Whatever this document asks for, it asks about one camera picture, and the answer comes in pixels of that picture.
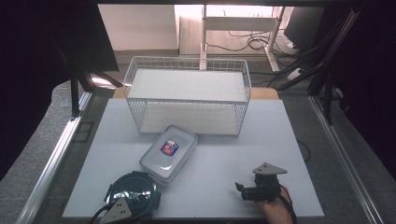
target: white wire basket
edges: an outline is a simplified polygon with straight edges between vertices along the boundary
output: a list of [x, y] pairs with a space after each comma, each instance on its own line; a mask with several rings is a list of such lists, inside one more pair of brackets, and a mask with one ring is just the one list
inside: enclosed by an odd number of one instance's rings
[[237, 136], [251, 94], [248, 64], [133, 57], [124, 93], [140, 133], [162, 133], [176, 125], [197, 134]]

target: plastic food container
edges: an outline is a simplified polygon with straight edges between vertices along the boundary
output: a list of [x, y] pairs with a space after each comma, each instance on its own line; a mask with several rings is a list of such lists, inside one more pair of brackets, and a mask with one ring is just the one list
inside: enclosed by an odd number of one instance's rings
[[167, 185], [194, 151], [198, 137], [176, 125], [170, 125], [140, 159], [143, 170]]

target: sticker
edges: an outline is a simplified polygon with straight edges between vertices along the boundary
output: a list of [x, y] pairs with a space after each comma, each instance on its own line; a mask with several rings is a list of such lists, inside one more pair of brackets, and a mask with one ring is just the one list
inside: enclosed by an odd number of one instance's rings
[[161, 148], [161, 152], [166, 156], [173, 156], [175, 155], [178, 149], [178, 145], [172, 141], [166, 141], [166, 143]]

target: white wall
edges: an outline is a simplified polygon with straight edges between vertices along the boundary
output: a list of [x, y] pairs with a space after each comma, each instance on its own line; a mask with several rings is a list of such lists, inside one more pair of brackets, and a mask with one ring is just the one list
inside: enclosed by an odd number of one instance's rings
[[99, 5], [114, 50], [178, 49], [174, 6]]

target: hand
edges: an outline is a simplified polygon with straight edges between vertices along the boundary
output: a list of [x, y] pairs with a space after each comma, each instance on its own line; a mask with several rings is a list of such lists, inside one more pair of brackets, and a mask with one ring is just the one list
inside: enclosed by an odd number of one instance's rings
[[[286, 188], [281, 188], [281, 195], [291, 204], [290, 197], [286, 192]], [[260, 209], [264, 212], [270, 224], [292, 224], [292, 219], [286, 205], [275, 198], [272, 202], [255, 202]]]

